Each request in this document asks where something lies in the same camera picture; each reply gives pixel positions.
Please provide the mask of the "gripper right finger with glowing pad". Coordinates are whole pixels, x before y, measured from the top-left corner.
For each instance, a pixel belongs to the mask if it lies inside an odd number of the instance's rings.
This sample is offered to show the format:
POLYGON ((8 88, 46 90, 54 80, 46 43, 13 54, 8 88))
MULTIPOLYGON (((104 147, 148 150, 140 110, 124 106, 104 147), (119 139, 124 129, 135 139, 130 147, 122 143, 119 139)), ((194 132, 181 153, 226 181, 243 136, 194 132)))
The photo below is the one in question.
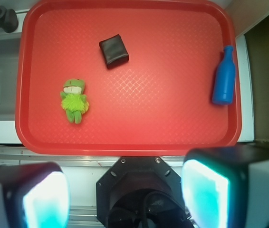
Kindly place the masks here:
POLYGON ((269 147, 192 149, 181 188, 200 228, 269 228, 269 147))

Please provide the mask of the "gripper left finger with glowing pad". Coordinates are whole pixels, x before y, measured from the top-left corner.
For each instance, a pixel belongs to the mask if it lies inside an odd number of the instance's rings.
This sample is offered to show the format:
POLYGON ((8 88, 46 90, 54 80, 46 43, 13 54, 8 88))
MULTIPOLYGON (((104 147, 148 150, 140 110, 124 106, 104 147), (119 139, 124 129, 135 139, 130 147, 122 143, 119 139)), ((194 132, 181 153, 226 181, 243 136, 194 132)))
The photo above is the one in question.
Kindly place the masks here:
POLYGON ((0 165, 0 228, 65 228, 70 189, 54 162, 0 165))

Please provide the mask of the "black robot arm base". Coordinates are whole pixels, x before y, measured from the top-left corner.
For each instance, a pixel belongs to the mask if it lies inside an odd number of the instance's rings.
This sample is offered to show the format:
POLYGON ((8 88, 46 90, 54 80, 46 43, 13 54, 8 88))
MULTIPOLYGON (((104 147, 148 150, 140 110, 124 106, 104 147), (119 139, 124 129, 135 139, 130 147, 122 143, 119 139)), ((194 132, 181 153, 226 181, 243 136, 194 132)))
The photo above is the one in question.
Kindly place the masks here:
POLYGON ((192 228, 181 177, 160 157, 121 157, 96 182, 96 218, 106 228, 192 228))

